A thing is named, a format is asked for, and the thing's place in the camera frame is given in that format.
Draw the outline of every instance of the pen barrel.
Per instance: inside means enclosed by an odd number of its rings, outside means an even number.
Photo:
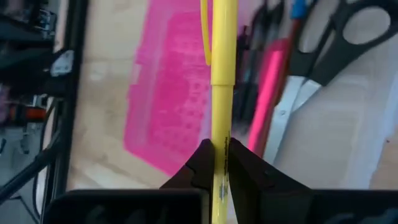
[[[211,40],[211,84],[235,84],[238,1],[213,3],[213,38]]]
[[[238,1],[213,1],[211,49],[211,141],[215,147],[212,224],[225,224],[228,204],[228,148],[235,84]]]
[[[215,148],[212,223],[226,223],[228,204],[228,151],[231,139],[233,86],[213,85],[211,141]]]

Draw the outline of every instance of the pink plastic container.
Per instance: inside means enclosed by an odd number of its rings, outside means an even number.
[[[140,74],[129,91],[125,147],[173,175],[209,137],[210,67],[200,2],[152,1],[135,66]]]

